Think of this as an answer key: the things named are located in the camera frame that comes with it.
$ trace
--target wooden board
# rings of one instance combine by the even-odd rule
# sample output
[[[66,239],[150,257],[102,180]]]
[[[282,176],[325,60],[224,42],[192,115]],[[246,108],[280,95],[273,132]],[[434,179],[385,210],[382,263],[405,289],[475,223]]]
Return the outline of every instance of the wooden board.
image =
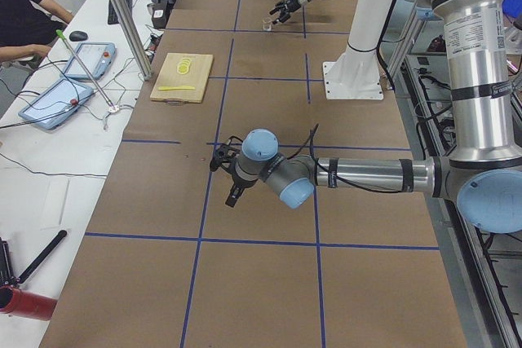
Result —
[[[182,59],[190,59],[188,73],[178,73],[178,64]],[[199,55],[193,53],[169,53],[161,71],[157,76],[153,91],[150,95],[152,101],[179,101],[200,104],[205,95],[210,67],[212,67],[213,55]],[[160,90],[164,87],[193,86],[193,90]]]

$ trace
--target white table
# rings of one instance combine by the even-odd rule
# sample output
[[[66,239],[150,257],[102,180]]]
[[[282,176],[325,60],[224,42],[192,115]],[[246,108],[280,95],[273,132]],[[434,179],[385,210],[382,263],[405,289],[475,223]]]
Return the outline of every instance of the white table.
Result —
[[[151,24],[147,4],[150,0],[133,0],[133,19],[143,43],[148,41]],[[73,30],[88,33],[89,42],[114,42],[117,54],[100,85],[110,81],[132,57],[131,49],[119,24],[107,25],[108,0],[86,0],[72,23],[66,28],[68,36]],[[68,59],[69,53],[62,42],[57,42],[49,54],[51,60]],[[44,91],[59,77],[58,70],[50,65],[37,71],[25,90]],[[133,106],[138,97],[142,80],[136,62],[126,68],[117,81],[105,91],[116,102],[122,96],[122,104]],[[0,126],[20,122],[18,111],[26,103],[16,99],[0,120]],[[107,104],[96,94],[86,106],[98,117],[107,111]],[[47,132],[36,126],[19,126],[0,130],[3,145],[0,152],[33,170],[47,173],[107,174],[122,139],[122,132],[131,116],[130,109],[123,109],[108,119],[108,129],[85,108],[80,108],[62,126]],[[69,177],[69,187],[64,198],[61,222],[42,221],[42,208],[46,203],[48,188],[53,181],[64,181],[45,175],[31,174],[27,170],[6,161],[0,156],[0,236],[7,240],[16,275],[51,241],[56,233],[65,229],[68,235],[21,287],[32,293],[58,298],[73,264],[96,201],[103,179]],[[113,276],[107,276],[108,284]],[[48,322],[0,315],[2,348],[34,348],[38,346]]]

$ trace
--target black mouse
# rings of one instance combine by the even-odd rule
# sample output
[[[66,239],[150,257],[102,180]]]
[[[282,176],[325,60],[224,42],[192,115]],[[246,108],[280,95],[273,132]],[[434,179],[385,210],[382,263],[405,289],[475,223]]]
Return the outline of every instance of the black mouse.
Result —
[[[85,32],[81,32],[80,30],[74,30],[69,34],[69,40],[71,41],[85,41],[89,36]]]

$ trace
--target red object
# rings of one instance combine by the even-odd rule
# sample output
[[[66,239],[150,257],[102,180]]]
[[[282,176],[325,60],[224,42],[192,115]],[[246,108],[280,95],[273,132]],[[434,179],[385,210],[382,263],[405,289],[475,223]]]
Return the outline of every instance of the red object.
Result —
[[[48,321],[57,301],[10,285],[0,287],[0,313]]]

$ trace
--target keyboard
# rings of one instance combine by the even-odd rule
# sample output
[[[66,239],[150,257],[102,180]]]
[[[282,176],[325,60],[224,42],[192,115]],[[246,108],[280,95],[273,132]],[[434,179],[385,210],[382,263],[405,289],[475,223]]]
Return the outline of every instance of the keyboard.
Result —
[[[130,13],[132,14],[132,0],[125,0],[127,3],[127,6],[129,7]],[[114,6],[111,3],[111,1],[108,1],[108,18],[107,18],[108,24],[118,24],[117,20],[117,14],[116,10],[114,10]]]

